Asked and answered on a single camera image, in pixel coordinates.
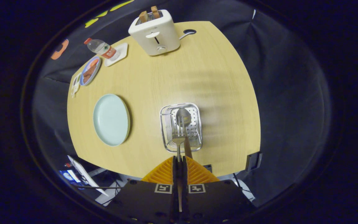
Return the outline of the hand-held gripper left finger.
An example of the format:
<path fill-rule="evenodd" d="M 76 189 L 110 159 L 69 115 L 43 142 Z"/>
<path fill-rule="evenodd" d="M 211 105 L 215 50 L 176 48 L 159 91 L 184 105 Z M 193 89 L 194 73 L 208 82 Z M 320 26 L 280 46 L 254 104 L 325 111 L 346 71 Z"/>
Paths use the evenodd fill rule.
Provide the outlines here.
<path fill-rule="evenodd" d="M 114 214 L 127 223 L 175 224 L 177 222 L 177 159 L 172 156 L 152 172 L 164 168 L 168 182 L 130 180 L 114 197 Z"/>

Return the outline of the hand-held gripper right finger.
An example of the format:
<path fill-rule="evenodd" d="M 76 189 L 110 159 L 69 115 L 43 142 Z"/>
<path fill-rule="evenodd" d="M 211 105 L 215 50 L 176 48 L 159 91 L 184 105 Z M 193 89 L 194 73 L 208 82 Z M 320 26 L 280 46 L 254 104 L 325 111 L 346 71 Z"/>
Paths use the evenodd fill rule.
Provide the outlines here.
<path fill-rule="evenodd" d="M 182 220 L 185 224 L 234 224 L 250 217 L 255 205 L 233 180 L 219 180 L 183 156 Z"/>

